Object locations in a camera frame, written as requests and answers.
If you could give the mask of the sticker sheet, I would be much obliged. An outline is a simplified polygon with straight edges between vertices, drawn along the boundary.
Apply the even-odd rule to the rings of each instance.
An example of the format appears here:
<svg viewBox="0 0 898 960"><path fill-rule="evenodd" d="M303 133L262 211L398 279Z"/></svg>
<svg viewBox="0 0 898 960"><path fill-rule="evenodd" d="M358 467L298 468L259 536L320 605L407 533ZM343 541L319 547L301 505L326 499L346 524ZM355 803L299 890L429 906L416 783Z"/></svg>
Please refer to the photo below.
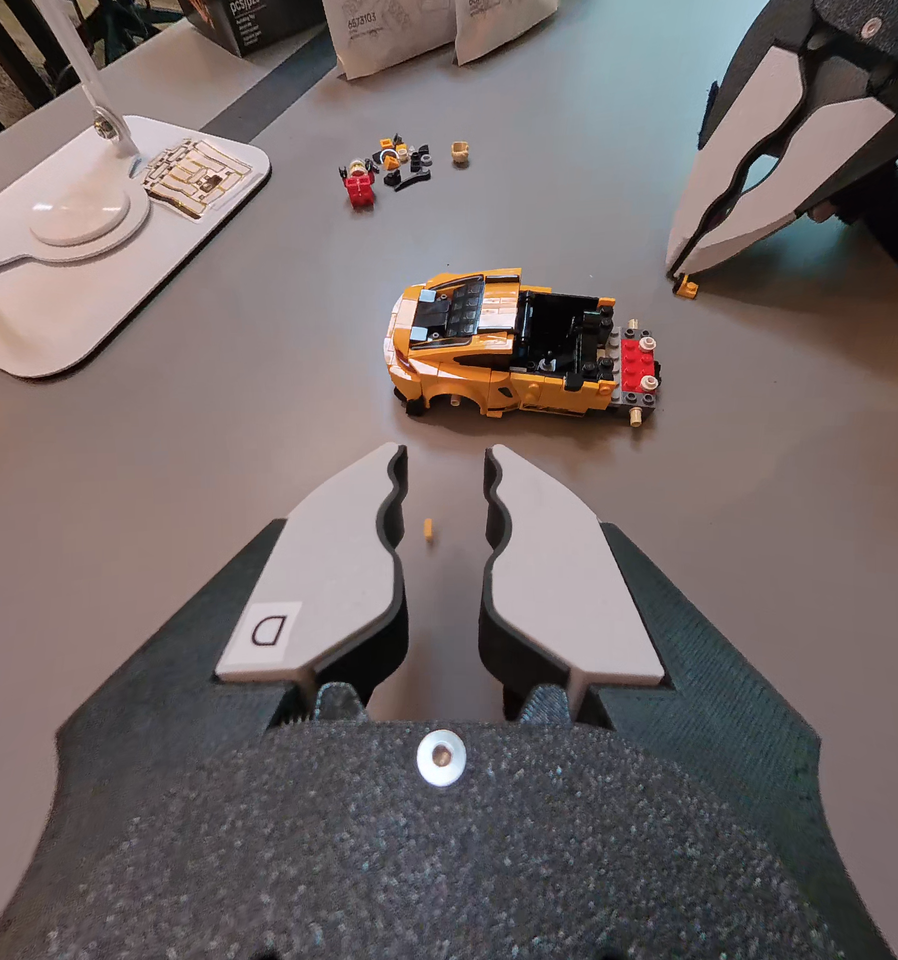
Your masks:
<svg viewBox="0 0 898 960"><path fill-rule="evenodd" d="M237 198L256 174L252 166L210 142L187 138L147 163L142 186L153 201L198 221Z"/></svg>

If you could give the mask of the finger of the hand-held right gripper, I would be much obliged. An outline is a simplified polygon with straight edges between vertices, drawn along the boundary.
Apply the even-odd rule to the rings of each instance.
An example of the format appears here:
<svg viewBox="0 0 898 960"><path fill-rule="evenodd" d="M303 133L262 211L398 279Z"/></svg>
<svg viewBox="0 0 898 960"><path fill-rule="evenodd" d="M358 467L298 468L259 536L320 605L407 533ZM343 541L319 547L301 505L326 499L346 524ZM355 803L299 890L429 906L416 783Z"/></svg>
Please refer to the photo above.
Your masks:
<svg viewBox="0 0 898 960"><path fill-rule="evenodd" d="M797 53L772 46L699 149L675 212L667 250L669 276L700 249L706 218L743 177L755 150L778 133L802 104L805 82Z"/></svg>
<svg viewBox="0 0 898 960"><path fill-rule="evenodd" d="M677 273L701 272L734 257L797 217L796 210L893 118L872 98L820 107L795 132L772 172L737 199L727 217L700 234Z"/></svg>

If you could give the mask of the yellow lego car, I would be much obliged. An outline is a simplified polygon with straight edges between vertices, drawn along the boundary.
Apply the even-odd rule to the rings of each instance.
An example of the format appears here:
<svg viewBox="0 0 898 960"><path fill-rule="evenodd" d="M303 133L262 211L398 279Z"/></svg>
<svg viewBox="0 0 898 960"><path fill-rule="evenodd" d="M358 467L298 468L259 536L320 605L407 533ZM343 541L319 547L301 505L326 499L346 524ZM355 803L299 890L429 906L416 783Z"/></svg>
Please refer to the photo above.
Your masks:
<svg viewBox="0 0 898 960"><path fill-rule="evenodd" d="M615 305L526 284L520 269L443 272L400 295L383 357L410 416L449 398L495 419L611 411L638 427L659 405L657 342L637 320L618 324Z"/></svg>

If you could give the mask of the pile of small lego pieces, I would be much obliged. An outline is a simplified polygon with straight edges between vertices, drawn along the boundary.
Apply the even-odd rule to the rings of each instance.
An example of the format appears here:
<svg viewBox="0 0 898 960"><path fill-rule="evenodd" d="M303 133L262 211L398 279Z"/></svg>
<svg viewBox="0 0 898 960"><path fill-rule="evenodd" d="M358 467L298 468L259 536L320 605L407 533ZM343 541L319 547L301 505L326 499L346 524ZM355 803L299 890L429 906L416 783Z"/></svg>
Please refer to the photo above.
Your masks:
<svg viewBox="0 0 898 960"><path fill-rule="evenodd" d="M426 183L431 179L431 151L427 143L407 145L400 135L382 138L370 157L372 171L382 172L383 184L393 191Z"/></svg>

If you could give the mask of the white book stand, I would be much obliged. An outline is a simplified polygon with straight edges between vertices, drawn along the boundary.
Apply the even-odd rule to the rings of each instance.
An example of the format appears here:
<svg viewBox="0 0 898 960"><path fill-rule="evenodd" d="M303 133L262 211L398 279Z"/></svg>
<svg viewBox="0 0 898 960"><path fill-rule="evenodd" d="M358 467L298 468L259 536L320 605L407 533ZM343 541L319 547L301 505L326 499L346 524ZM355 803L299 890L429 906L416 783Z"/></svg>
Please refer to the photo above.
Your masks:
<svg viewBox="0 0 898 960"><path fill-rule="evenodd" d="M93 111L93 124L0 191L0 370L54 377L135 314L264 185L267 154L235 140L123 116L62 2L37 2ZM191 138L252 166L237 198L193 221L149 198L147 163Z"/></svg>

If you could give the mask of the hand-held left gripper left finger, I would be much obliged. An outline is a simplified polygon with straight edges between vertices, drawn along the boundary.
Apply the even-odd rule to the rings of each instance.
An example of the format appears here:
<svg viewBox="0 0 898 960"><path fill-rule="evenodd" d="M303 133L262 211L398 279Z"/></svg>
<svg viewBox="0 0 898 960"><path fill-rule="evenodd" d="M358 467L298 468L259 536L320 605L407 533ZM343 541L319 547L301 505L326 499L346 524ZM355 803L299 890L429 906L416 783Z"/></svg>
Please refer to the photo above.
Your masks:
<svg viewBox="0 0 898 960"><path fill-rule="evenodd" d="M367 706L407 655L407 448L386 442L286 518L215 666L227 683L294 683L310 704L345 683Z"/></svg>

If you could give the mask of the black lego set box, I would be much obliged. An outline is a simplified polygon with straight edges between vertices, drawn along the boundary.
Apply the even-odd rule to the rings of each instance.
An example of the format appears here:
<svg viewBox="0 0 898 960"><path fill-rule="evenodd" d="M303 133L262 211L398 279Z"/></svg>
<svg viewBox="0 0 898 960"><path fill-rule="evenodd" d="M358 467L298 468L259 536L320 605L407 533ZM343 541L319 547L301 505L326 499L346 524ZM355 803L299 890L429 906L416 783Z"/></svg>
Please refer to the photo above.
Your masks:
<svg viewBox="0 0 898 960"><path fill-rule="evenodd" d="M245 57L325 23L322 1L179 1L183 16L204 36Z"/></svg>

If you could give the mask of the red lego minifigure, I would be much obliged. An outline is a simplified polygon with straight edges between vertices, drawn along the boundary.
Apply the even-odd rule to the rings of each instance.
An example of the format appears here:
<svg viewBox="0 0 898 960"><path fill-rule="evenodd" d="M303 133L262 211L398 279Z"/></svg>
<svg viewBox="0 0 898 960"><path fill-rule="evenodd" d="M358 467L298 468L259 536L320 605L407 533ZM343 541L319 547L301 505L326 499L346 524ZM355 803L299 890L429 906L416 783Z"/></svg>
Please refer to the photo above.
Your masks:
<svg viewBox="0 0 898 960"><path fill-rule="evenodd" d="M338 167L351 206L355 210L371 208L375 204L374 181L377 164L370 158L355 158Z"/></svg>

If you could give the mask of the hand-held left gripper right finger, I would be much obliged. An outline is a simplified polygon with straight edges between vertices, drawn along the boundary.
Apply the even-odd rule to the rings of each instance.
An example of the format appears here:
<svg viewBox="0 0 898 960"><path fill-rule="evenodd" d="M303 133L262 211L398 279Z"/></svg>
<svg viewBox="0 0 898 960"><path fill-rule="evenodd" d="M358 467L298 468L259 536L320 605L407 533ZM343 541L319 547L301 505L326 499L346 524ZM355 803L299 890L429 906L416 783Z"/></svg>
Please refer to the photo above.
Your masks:
<svg viewBox="0 0 898 960"><path fill-rule="evenodd" d="M485 451L483 492L479 656L506 718L539 686L562 689L572 718L590 687L658 688L665 667L596 513L501 443Z"/></svg>

